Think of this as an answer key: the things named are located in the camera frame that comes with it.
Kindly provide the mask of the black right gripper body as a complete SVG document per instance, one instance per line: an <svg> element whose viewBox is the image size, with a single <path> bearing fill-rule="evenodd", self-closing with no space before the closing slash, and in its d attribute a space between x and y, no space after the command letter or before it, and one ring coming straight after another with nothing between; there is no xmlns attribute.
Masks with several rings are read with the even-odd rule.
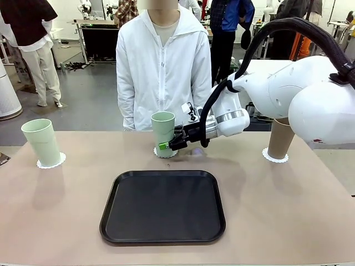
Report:
<svg viewBox="0 0 355 266"><path fill-rule="evenodd" d="M205 144L205 139L202 138L202 133L200 132L200 123L193 123L183 126L181 142L184 146L187 146L188 142L200 142Z"/></svg>

